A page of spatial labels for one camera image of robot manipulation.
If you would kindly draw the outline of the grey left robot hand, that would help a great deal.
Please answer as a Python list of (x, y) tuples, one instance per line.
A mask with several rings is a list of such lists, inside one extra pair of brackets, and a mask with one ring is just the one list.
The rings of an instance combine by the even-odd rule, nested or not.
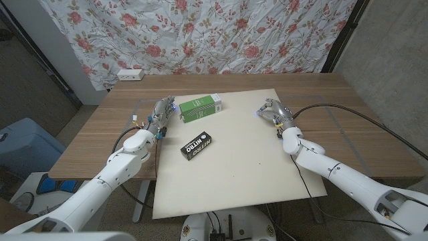
[(156, 135), (163, 127), (166, 127), (170, 116), (175, 111), (175, 97), (168, 96), (159, 100), (150, 115), (148, 124), (144, 127), (144, 130), (150, 131)]

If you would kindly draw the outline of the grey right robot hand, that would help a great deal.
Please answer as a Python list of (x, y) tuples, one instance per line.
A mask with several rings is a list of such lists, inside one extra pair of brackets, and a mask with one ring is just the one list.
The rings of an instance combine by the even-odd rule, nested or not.
[(258, 116), (272, 121), (281, 133), (286, 129), (296, 127), (292, 112), (278, 100), (267, 98), (265, 104), (256, 113)]

